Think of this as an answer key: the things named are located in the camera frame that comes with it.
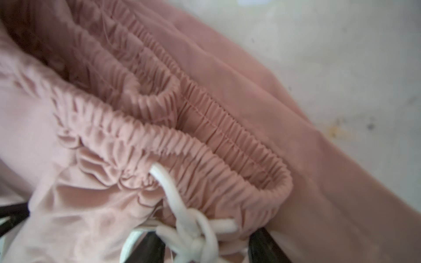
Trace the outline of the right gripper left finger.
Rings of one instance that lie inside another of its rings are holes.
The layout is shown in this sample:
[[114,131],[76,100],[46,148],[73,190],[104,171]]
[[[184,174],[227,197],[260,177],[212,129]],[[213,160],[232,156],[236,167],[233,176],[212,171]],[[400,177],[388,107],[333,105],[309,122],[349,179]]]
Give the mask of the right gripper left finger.
[[164,263],[166,245],[155,232],[148,232],[125,263]]

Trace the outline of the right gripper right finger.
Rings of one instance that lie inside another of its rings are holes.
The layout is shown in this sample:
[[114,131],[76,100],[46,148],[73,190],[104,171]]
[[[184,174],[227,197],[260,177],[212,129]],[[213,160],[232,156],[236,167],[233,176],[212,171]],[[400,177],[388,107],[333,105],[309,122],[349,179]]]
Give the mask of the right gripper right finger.
[[250,236],[248,258],[250,263],[292,263],[265,228]]

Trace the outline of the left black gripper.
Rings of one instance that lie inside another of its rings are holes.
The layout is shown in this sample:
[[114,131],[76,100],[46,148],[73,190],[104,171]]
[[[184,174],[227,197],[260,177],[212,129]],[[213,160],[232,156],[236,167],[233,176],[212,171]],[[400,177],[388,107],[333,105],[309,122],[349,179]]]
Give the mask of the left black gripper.
[[17,203],[1,207],[1,237],[13,230],[30,216],[28,203]]

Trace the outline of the pink garment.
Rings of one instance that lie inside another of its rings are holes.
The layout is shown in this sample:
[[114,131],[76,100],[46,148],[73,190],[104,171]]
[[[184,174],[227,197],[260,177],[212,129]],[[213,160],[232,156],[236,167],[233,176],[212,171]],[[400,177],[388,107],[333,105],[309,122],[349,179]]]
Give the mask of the pink garment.
[[240,47],[162,1],[1,2],[5,263],[418,263],[421,215]]

